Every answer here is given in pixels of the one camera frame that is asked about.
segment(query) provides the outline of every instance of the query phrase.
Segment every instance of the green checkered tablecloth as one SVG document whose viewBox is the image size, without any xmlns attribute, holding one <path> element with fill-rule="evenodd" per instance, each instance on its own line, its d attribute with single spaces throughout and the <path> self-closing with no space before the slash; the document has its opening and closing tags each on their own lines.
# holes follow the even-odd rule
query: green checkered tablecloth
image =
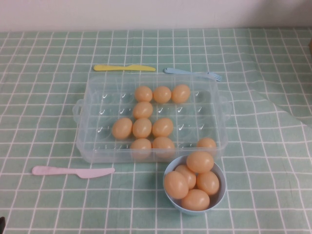
<svg viewBox="0 0 312 234">
<path fill-rule="evenodd" d="M 307 234 L 312 231 L 310 28 L 0 33 L 0 215 L 5 234 Z M 35 165 L 90 165 L 72 108 L 92 64 L 144 64 L 223 76 L 233 105 L 222 203 L 173 208 L 164 163 L 115 164 L 83 180 L 32 176 Z"/>
</svg>

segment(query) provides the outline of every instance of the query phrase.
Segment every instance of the white wall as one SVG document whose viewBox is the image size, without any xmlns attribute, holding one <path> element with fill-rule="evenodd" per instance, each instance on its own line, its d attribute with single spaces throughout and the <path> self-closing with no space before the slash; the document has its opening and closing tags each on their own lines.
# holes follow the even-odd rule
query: white wall
<svg viewBox="0 0 312 234">
<path fill-rule="evenodd" d="M 0 0 L 0 31 L 312 26 L 312 0 Z"/>
</svg>

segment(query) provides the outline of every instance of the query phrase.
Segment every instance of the brown egg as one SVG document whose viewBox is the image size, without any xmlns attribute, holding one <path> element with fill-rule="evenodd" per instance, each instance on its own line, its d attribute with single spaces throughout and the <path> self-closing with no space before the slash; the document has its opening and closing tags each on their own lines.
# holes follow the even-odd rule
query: brown egg
<svg viewBox="0 0 312 234">
<path fill-rule="evenodd" d="M 154 137 L 167 137 L 174 129 L 174 124 L 169 118 L 158 119 L 152 127 Z"/>
<path fill-rule="evenodd" d="M 186 165 L 177 166 L 175 171 L 180 172 L 186 178 L 189 189 L 194 188 L 196 185 L 196 175 L 194 172 L 188 169 Z"/>
<path fill-rule="evenodd" d="M 198 141 L 197 147 L 203 148 L 216 148 L 216 143 L 213 139 L 209 137 L 202 138 Z"/>
<path fill-rule="evenodd" d="M 186 84 L 180 84 L 173 89 L 171 99 L 175 103 L 184 103 L 189 99 L 190 95 L 190 88 Z"/>
<path fill-rule="evenodd" d="M 196 185 L 209 196 L 215 195 L 220 187 L 219 179 L 213 172 L 198 174 Z"/>
<path fill-rule="evenodd" d="M 155 102 L 164 104 L 171 98 L 171 91 L 166 86 L 159 86 L 153 92 L 153 98 Z"/>
<path fill-rule="evenodd" d="M 113 136 L 116 139 L 122 140 L 127 138 L 132 131 L 132 121 L 129 118 L 118 119 L 113 125 Z"/>
<path fill-rule="evenodd" d="M 204 211 L 210 204 L 209 196 L 200 189 L 189 190 L 182 199 L 182 207 L 190 211 Z"/>
<path fill-rule="evenodd" d="M 134 108 L 133 108 L 133 117 L 138 118 L 149 118 L 153 113 L 153 106 L 147 102 L 142 101 L 139 102 Z"/>
<path fill-rule="evenodd" d="M 212 169 L 214 158 L 208 152 L 196 151 L 187 157 L 186 165 L 195 173 L 204 173 Z"/>
<path fill-rule="evenodd" d="M 146 159 L 151 154 L 152 144 L 149 140 L 141 138 L 136 139 L 130 146 L 130 149 L 137 150 L 131 152 L 133 159 Z"/>
<path fill-rule="evenodd" d="M 168 149 L 168 150 L 170 150 L 170 151 L 164 151 L 164 152 L 156 152 L 156 155 L 158 157 L 169 158 L 175 154 L 175 151 L 172 150 L 175 148 L 175 145 L 172 142 L 172 140 L 170 140 L 167 137 L 160 136 L 160 137 L 155 138 L 155 140 L 152 143 L 152 147 L 153 147 L 153 149 Z"/>
<path fill-rule="evenodd" d="M 132 127 L 133 135 L 136 138 L 146 138 L 151 134 L 152 123 L 148 118 L 139 118 L 135 121 Z"/>
<path fill-rule="evenodd" d="M 216 143 L 209 137 L 202 138 L 198 141 L 197 147 L 208 148 L 209 153 L 214 156 L 216 154 Z"/>
<path fill-rule="evenodd" d="M 175 199 L 184 198 L 189 191 L 185 177 L 179 172 L 169 172 L 164 178 L 164 189 Z"/>
<path fill-rule="evenodd" d="M 153 92 L 147 86 L 139 86 L 135 91 L 135 98 L 137 101 L 151 101 Z"/>
</svg>

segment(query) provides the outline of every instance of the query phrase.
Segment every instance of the light blue bowl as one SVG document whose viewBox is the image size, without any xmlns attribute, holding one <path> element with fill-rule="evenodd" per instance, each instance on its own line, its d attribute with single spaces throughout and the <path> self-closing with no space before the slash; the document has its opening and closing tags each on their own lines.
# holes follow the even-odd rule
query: light blue bowl
<svg viewBox="0 0 312 234">
<path fill-rule="evenodd" d="M 164 173 L 164 178 L 167 175 L 167 173 L 174 171 L 175 168 L 178 165 L 186 164 L 187 156 L 188 155 L 181 156 L 181 157 L 178 157 L 175 160 L 173 160 L 168 165 L 168 167 L 166 168 L 165 173 Z M 175 208 L 177 208 L 179 211 L 181 211 L 182 213 L 185 213 L 187 215 L 201 215 L 201 214 L 204 214 L 207 211 L 213 209 L 216 205 L 218 205 L 220 203 L 220 201 L 223 199 L 224 195 L 225 195 L 226 180 L 225 180 L 225 176 L 224 176 L 221 168 L 218 165 L 214 164 L 214 167 L 211 169 L 211 171 L 213 173 L 215 173 L 215 175 L 218 177 L 219 182 L 220 182 L 220 189 L 219 189 L 219 192 L 216 195 L 210 196 L 210 205 L 209 205 L 208 209 L 206 209 L 204 211 L 190 211 L 190 210 L 186 210 L 186 209 L 181 207 L 181 199 L 174 199 L 174 198 L 170 197 L 167 194 L 166 190 L 165 190 L 165 193 L 166 193 L 167 197 L 169 198 L 169 200 L 171 201 L 171 203 L 173 204 L 173 206 Z"/>
</svg>

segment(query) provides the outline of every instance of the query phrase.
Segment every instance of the plastic egg holder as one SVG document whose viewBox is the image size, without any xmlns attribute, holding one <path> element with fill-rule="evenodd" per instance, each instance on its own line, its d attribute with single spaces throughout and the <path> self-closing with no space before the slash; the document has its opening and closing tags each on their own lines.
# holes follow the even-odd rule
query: plastic egg holder
<svg viewBox="0 0 312 234">
<path fill-rule="evenodd" d="M 173 160 L 167 166 L 167 168 L 165 170 L 165 173 L 164 173 L 163 180 L 164 180 L 165 176 L 169 172 L 174 171 L 175 168 L 178 165 L 181 165 L 181 164 L 185 165 L 187 157 L 188 157 L 188 155 L 185 155 L 185 156 L 181 156 L 181 157 L 178 157 L 175 160 Z M 201 215 L 201 214 L 204 214 L 205 212 L 213 209 L 215 206 L 217 206 L 221 202 L 221 200 L 223 199 L 223 197 L 225 195 L 225 192 L 226 192 L 226 180 L 225 180 L 225 176 L 224 176 L 221 168 L 218 165 L 214 164 L 214 167 L 211 169 L 211 171 L 213 173 L 215 173 L 215 175 L 218 177 L 219 183 L 220 183 L 220 187 L 219 187 L 219 191 L 218 191 L 218 193 L 216 195 L 209 196 L 209 198 L 210 198 L 210 205 L 209 205 L 208 209 L 203 210 L 203 211 L 190 211 L 190 210 L 184 209 L 184 208 L 181 207 L 181 199 L 171 198 L 167 194 L 167 192 L 165 190 L 165 193 L 166 193 L 167 197 L 169 198 L 169 200 L 171 201 L 171 203 L 173 204 L 173 206 L 175 208 L 177 208 L 179 211 L 181 211 L 182 213 L 185 213 L 185 214 L 188 214 L 188 215 Z"/>
<path fill-rule="evenodd" d="M 134 157 L 141 153 L 141 150 L 130 149 L 134 136 L 116 140 L 112 135 L 113 124 L 122 117 L 128 117 L 134 123 L 132 111 L 137 104 L 134 97 L 137 87 L 145 85 L 154 90 L 163 85 L 173 90 L 178 84 L 190 87 L 188 101 L 175 104 L 170 100 L 166 104 L 157 104 L 152 100 L 153 114 L 149 118 L 152 124 L 160 118 L 171 119 L 174 130 L 169 138 L 175 149 L 151 149 L 148 157 Z M 220 157 L 228 143 L 224 121 L 231 110 L 226 99 L 219 96 L 216 81 L 206 77 L 127 73 L 94 77 L 88 80 L 84 99 L 78 100 L 73 107 L 74 120 L 79 125 L 76 146 L 82 157 L 93 163 L 168 162 L 199 150 L 196 148 L 198 140 L 210 137 L 216 141 L 217 147 L 207 151 Z"/>
</svg>

